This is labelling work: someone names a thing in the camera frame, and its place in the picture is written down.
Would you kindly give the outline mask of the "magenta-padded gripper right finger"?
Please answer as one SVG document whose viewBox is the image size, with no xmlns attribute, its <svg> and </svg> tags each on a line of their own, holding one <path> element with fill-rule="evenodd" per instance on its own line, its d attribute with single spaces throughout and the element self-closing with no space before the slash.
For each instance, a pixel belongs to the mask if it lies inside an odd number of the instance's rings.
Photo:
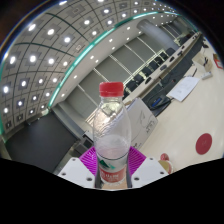
<svg viewBox="0 0 224 224">
<path fill-rule="evenodd" d="M 168 175 L 168 172 L 153 157 L 146 157 L 131 147 L 127 160 L 127 187 L 140 188 Z"/>
</svg>

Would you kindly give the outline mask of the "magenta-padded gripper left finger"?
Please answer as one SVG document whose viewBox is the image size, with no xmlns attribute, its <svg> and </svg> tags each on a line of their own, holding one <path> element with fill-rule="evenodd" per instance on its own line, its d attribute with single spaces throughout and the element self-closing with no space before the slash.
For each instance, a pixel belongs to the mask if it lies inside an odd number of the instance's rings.
<svg viewBox="0 0 224 224">
<path fill-rule="evenodd" d="M 72 157 L 58 176 L 84 188 L 94 188 L 98 173 L 97 156 L 94 147 L 79 158 Z"/>
</svg>

